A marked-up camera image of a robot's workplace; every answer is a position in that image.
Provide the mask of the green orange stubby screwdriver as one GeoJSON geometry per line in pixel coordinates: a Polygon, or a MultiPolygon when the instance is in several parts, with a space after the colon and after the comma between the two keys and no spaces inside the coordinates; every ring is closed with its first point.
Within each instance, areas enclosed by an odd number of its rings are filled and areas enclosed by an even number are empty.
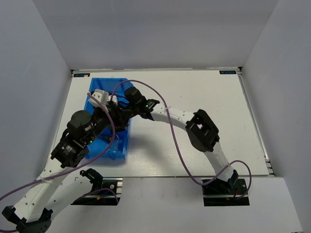
{"type": "Polygon", "coordinates": [[[112,140],[112,137],[110,137],[110,136],[102,136],[102,139],[104,140],[104,141],[106,141],[106,142],[110,142],[111,140],[112,140]]]}

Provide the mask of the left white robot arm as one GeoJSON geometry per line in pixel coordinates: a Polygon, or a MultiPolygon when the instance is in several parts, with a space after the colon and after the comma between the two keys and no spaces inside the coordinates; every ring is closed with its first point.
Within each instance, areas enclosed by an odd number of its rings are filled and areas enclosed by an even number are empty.
{"type": "Polygon", "coordinates": [[[52,217],[79,197],[109,191],[103,185],[102,175],[89,168],[80,171],[78,179],[68,187],[68,194],[55,195],[66,176],[81,167],[79,163],[88,154],[88,146],[106,128],[111,128],[113,135],[125,130],[132,117],[132,110],[114,105],[96,107],[93,113],[75,112],[40,176],[29,184],[29,191],[20,201],[4,208],[2,215],[15,224],[19,233],[44,233],[52,217]]]}

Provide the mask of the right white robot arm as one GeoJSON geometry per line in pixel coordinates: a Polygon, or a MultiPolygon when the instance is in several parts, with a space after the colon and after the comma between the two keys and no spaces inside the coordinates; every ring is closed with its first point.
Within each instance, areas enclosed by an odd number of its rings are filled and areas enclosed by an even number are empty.
{"type": "Polygon", "coordinates": [[[157,100],[146,99],[134,86],[126,89],[124,95],[136,115],[171,123],[187,132],[191,145],[204,153],[218,175],[209,183],[212,189],[219,194],[230,194],[237,188],[239,175],[222,151],[218,128],[204,110],[192,113],[166,107],[157,100]]]}

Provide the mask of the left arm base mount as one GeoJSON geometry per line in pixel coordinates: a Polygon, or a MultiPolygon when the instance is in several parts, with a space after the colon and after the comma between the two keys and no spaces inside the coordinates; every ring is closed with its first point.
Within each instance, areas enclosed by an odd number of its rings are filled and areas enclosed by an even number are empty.
{"type": "Polygon", "coordinates": [[[103,178],[102,183],[92,187],[90,194],[75,200],[71,205],[117,206],[121,199],[122,178],[103,178]]]}

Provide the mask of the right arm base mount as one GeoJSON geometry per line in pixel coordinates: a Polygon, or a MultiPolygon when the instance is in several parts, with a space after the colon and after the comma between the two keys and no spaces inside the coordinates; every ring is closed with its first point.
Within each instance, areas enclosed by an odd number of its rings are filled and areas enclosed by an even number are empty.
{"type": "Polygon", "coordinates": [[[245,179],[238,179],[232,189],[218,186],[216,181],[203,186],[203,202],[205,207],[249,206],[245,179]]]}

